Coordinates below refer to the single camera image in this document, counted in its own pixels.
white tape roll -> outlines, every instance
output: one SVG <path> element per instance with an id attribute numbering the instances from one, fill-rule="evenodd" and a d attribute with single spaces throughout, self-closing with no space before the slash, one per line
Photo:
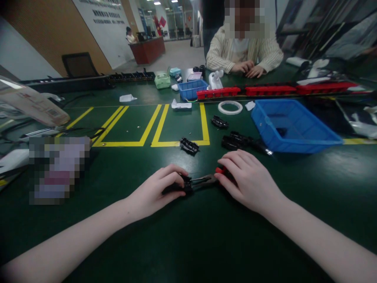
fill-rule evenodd
<path id="1" fill-rule="evenodd" d="M 236 111 L 227 111 L 227 110 L 224 110 L 223 109 L 223 105 L 224 104 L 232 104 L 232 105 L 236 105 L 238 107 L 238 109 Z M 225 115 L 237 115 L 239 113 L 241 113 L 242 111 L 242 105 L 236 101 L 230 101 L 230 100 L 227 100 L 227 101 L 223 101 L 223 102 L 220 102 L 219 103 L 219 111 Z"/>

wooden desk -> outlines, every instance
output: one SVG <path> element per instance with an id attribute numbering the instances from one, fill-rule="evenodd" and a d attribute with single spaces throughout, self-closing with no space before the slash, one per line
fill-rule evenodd
<path id="1" fill-rule="evenodd" d="M 165 44 L 163 37 L 157 37 L 147 41 L 130 44 L 136 63 L 152 64 L 156 59 L 165 53 Z"/>

blue plastic bin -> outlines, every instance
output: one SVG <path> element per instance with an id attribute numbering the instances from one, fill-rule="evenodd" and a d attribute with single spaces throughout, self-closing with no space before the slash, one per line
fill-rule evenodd
<path id="1" fill-rule="evenodd" d="M 300 102 L 256 100 L 251 117 L 267 147 L 276 152 L 317 153 L 343 140 Z M 282 137 L 277 128 L 284 128 Z"/>
<path id="2" fill-rule="evenodd" d="M 192 81 L 188 83 L 178 84 L 179 93 L 183 100 L 193 101 L 198 99 L 196 92 L 207 90 L 208 84 L 203 80 Z"/>

red plastic part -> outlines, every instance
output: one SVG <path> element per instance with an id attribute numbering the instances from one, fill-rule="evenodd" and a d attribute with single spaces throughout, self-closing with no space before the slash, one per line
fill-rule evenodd
<path id="1" fill-rule="evenodd" d="M 357 86 L 357 84 L 350 82 L 342 83 L 329 83 L 321 85 L 306 85 L 306 86 L 296 86 L 297 94 L 307 95 L 307 94 L 317 94 L 317 93 L 336 93 L 345 92 L 348 88 Z"/>
<path id="2" fill-rule="evenodd" d="M 217 90 L 201 90 L 196 93 L 199 100 L 205 98 L 221 97 L 221 96 L 236 96 L 241 91 L 238 87 L 221 88 Z"/>
<path id="3" fill-rule="evenodd" d="M 296 88 L 291 86 L 254 86 L 245 89 L 247 96 L 278 96 L 296 93 Z"/>

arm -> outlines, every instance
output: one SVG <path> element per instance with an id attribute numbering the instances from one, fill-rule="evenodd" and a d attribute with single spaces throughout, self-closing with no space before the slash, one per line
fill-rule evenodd
<path id="1" fill-rule="evenodd" d="M 326 56 L 349 60 L 365 52 L 371 46 L 359 43 L 363 35 L 368 33 L 369 27 L 374 23 L 376 18 L 377 13 L 355 25 L 326 51 Z"/>
<path id="2" fill-rule="evenodd" d="M 176 165 L 161 168 L 129 197 L 65 229 L 2 267 L 10 282 L 61 282 L 98 246 L 116 231 L 148 217 L 184 192 L 162 196 L 174 182 L 182 187 L 177 173 L 188 173 Z"/>
<path id="3" fill-rule="evenodd" d="M 224 72 L 228 74 L 231 72 L 235 63 L 221 57 L 224 41 L 225 35 L 220 28 L 211 41 L 211 46 L 207 54 L 207 68 L 211 71 L 224 70 Z"/>
<path id="4" fill-rule="evenodd" d="M 215 174 L 232 197 L 285 233 L 333 280 L 377 282 L 377 256 L 287 199 L 253 155 L 238 150 L 218 162 L 237 182 Z"/>
<path id="5" fill-rule="evenodd" d="M 259 51 L 260 63 L 259 67 L 265 70 L 265 73 L 279 67 L 283 61 L 283 51 L 280 49 L 276 37 L 272 39 L 262 39 Z"/>

